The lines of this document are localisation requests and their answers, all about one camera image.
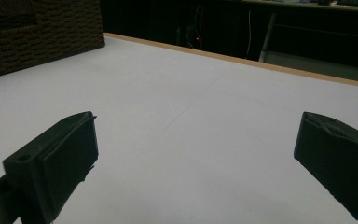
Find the desk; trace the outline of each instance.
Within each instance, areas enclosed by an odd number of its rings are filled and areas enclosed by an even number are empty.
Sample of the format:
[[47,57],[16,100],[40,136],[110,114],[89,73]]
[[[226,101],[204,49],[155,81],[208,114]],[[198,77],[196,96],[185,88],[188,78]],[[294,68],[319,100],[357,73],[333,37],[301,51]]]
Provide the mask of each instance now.
[[129,40],[0,77],[0,176],[56,121],[98,116],[100,158],[54,223],[357,223],[293,151],[303,111],[358,129],[358,82]]
[[[268,50],[358,67],[358,7],[258,0],[138,2],[103,0],[104,30],[168,44],[183,44],[186,28],[197,23],[202,50],[258,61],[270,17],[276,14]],[[198,6],[203,6],[200,10],[203,16],[195,21]],[[199,43],[194,42],[193,46],[200,48]]]

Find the cable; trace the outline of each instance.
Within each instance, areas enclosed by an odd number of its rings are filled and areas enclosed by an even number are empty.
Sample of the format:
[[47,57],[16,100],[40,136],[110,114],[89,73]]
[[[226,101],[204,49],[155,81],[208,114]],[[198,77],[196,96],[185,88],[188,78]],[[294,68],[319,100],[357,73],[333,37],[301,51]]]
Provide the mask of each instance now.
[[248,42],[248,50],[246,51],[246,57],[245,59],[247,59],[248,55],[249,55],[249,48],[251,47],[251,42],[252,42],[252,27],[251,27],[251,10],[249,10],[249,42]]
[[201,7],[201,6],[197,6],[197,8],[196,8],[196,15],[194,16],[194,30],[195,30],[195,32],[196,32],[197,37],[199,38],[199,41],[200,41],[200,49],[202,49],[202,39],[201,39],[201,35],[200,35],[199,31],[197,30],[197,27],[198,27],[198,25],[197,25],[197,18],[198,18],[198,15],[199,15],[200,7]]

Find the wicker basket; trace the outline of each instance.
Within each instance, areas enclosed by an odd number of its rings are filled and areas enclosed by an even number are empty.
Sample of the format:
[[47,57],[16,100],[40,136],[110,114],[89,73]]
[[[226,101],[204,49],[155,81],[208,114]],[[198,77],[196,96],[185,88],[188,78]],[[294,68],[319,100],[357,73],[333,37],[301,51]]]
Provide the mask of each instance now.
[[103,46],[98,0],[0,0],[0,75]]

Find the white tabletop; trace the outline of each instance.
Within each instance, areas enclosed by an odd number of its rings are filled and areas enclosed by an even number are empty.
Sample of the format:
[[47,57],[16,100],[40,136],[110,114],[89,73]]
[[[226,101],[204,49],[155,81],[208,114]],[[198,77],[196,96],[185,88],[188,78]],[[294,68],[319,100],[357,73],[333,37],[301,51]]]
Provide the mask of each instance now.
[[100,157],[55,224],[357,223],[293,152],[304,111],[358,129],[358,86],[107,37],[0,77],[0,176],[88,110]]

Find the white surface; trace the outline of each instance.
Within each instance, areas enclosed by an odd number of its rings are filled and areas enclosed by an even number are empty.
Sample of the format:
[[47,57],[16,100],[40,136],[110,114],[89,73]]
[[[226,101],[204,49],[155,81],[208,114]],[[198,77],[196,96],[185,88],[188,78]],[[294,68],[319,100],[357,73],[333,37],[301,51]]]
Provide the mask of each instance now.
[[106,38],[0,77],[0,176],[87,110],[100,158],[55,224],[357,223],[293,151],[303,111],[358,129],[358,87]]

